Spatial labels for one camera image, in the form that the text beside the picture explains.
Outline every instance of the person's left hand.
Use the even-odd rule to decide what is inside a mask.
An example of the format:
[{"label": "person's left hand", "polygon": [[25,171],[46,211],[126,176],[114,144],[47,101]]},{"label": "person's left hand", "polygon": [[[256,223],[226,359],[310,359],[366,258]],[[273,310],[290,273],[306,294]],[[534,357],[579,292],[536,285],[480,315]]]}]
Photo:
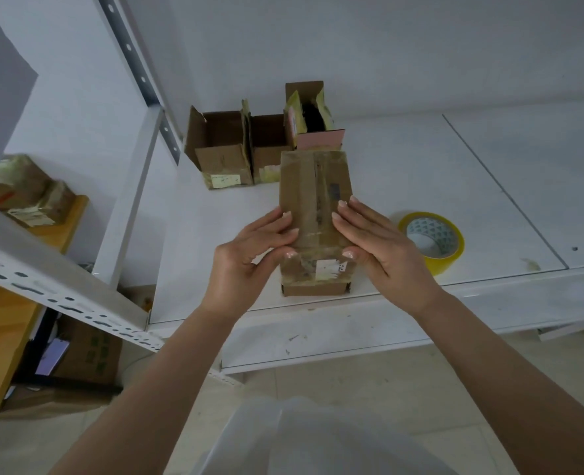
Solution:
[{"label": "person's left hand", "polygon": [[[233,321],[248,311],[283,257],[296,255],[288,244],[296,240],[298,229],[282,233],[290,223],[292,214],[281,213],[278,206],[247,225],[233,241],[219,245],[201,307]],[[252,263],[270,248],[274,249],[259,263]]]}]

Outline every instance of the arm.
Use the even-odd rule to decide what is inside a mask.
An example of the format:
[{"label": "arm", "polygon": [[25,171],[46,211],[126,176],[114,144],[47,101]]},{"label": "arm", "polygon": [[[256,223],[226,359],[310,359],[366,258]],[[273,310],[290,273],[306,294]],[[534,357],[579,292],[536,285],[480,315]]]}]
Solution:
[{"label": "arm", "polygon": [[584,473],[584,407],[437,285],[414,244],[352,197],[334,225],[375,287],[409,313],[454,368],[523,474]]},{"label": "arm", "polygon": [[[215,250],[206,294],[145,371],[86,430],[52,474],[161,474],[204,378],[232,327],[255,302],[298,230],[279,207]],[[252,261],[274,248],[260,263]]]}]

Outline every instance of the yellow tape roll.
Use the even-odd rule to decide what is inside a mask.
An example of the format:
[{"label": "yellow tape roll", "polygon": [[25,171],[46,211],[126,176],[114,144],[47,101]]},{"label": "yellow tape roll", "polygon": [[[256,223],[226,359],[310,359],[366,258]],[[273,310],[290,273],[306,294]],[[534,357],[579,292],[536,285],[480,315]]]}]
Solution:
[{"label": "yellow tape roll", "polygon": [[398,229],[415,242],[426,266],[440,275],[461,256],[463,235],[450,220],[427,211],[409,213],[398,223]]}]

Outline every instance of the scuff mark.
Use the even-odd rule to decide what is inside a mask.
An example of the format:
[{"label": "scuff mark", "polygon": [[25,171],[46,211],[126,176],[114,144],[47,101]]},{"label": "scuff mark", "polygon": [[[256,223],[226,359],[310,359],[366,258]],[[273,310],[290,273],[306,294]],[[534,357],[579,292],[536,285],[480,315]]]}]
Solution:
[{"label": "scuff mark", "polygon": [[526,264],[525,269],[527,271],[540,271],[541,270],[540,265],[537,262],[535,262],[529,258],[521,258],[521,260],[523,262],[525,262],[525,264]]}]

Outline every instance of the floor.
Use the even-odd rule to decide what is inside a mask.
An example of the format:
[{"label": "floor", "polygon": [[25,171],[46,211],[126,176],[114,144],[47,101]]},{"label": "floor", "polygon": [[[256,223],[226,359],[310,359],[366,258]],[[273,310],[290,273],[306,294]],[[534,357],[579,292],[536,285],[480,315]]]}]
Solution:
[{"label": "floor", "polygon": [[[541,343],[535,332],[506,335],[527,359],[584,404],[584,333]],[[148,352],[127,344],[122,382],[139,376]],[[493,431],[433,346],[251,372],[241,388],[206,380],[165,473],[187,474],[242,400],[307,396],[371,410],[409,432],[460,474],[517,473]],[[101,413],[0,422],[0,474],[43,474]]]}]

